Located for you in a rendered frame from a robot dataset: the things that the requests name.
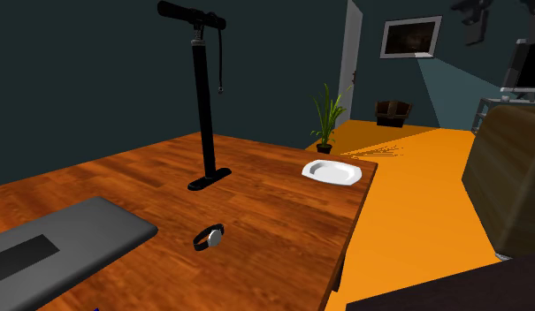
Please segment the brown wooden table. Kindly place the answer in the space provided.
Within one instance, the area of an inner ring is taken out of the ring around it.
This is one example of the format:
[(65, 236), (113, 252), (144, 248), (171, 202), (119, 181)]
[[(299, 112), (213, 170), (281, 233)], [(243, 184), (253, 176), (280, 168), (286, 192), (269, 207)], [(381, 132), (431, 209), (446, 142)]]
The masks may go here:
[[(232, 173), (196, 192), (196, 133), (1, 185), (0, 232), (94, 196), (158, 228), (46, 311), (324, 311), (377, 165), (336, 186), (302, 175), (315, 152), (222, 135), (215, 151)], [(195, 251), (213, 224), (220, 243)]]

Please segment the white plate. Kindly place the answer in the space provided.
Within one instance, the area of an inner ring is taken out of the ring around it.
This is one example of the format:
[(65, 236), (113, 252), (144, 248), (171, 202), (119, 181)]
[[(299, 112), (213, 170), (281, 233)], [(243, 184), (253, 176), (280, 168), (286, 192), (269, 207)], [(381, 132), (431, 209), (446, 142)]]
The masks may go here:
[(317, 159), (302, 168), (302, 175), (327, 184), (352, 186), (363, 173), (359, 167), (348, 163)]

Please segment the green potted plant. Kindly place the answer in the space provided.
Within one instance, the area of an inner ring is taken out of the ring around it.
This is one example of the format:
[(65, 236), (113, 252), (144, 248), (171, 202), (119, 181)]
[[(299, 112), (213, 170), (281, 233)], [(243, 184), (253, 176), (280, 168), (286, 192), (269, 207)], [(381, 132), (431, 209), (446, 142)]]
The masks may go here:
[(312, 130), (310, 135), (320, 139), (320, 142), (316, 145), (318, 153), (330, 154), (332, 151), (330, 141), (335, 142), (331, 135), (334, 134), (336, 121), (347, 109), (340, 105), (342, 94), (337, 95), (336, 99), (333, 100), (330, 96), (330, 88), (326, 83), (324, 88), (325, 93), (323, 95), (318, 93), (319, 99), (313, 95), (311, 96), (313, 103), (316, 105), (320, 129)]

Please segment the black floor pump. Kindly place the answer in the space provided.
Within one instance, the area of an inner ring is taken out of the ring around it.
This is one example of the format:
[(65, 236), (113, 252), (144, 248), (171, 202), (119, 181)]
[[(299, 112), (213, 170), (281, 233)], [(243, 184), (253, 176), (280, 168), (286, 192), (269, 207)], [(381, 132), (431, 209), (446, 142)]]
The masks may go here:
[(219, 17), (214, 12), (206, 13), (194, 8), (185, 8), (177, 4), (169, 3), (166, 0), (158, 1), (157, 12), (159, 15), (166, 18), (186, 21), (187, 23), (191, 24), (194, 29), (194, 38), (191, 40), (191, 47), (193, 53), (196, 97), (201, 129), (200, 134), (203, 150), (204, 176), (189, 183), (187, 189), (189, 191), (200, 191), (232, 173), (229, 168), (216, 168), (210, 108), (210, 85), (206, 56), (206, 43), (203, 39), (205, 27), (211, 27), (218, 30), (218, 93), (221, 95), (224, 92), (222, 82), (222, 31), (226, 29), (226, 20)]

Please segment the brown wooden basket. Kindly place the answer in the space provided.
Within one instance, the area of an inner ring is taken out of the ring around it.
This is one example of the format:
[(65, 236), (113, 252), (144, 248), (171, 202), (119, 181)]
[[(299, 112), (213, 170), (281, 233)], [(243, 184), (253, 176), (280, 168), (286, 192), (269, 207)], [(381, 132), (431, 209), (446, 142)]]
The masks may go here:
[(383, 101), (375, 103), (377, 125), (402, 128), (409, 117), (412, 103), (400, 101)]

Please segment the white door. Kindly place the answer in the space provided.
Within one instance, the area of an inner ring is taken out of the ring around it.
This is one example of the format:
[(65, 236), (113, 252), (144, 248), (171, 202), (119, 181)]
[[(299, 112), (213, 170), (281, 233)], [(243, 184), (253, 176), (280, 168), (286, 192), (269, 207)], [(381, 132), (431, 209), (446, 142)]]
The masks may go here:
[(363, 13), (353, 0), (347, 0), (346, 24), (340, 64), (339, 91), (340, 106), (345, 109), (336, 119), (338, 128), (350, 119), (353, 92), (356, 82), (356, 68), (360, 36), (362, 31)]

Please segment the grey desk with monitor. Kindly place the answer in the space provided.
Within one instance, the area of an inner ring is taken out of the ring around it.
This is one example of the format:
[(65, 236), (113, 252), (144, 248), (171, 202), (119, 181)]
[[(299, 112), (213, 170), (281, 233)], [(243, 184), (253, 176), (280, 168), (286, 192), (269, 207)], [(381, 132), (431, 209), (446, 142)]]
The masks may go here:
[(535, 106), (535, 43), (518, 39), (500, 88), (500, 98), (481, 98), (470, 131), (476, 134), (488, 112), (499, 105)]

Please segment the framed dark wall picture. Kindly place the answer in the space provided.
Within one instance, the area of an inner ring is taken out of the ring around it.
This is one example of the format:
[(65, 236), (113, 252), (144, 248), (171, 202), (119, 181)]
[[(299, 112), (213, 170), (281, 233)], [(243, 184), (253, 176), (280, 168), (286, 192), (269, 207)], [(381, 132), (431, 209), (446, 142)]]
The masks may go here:
[(441, 16), (386, 21), (379, 57), (434, 57), (441, 21)]

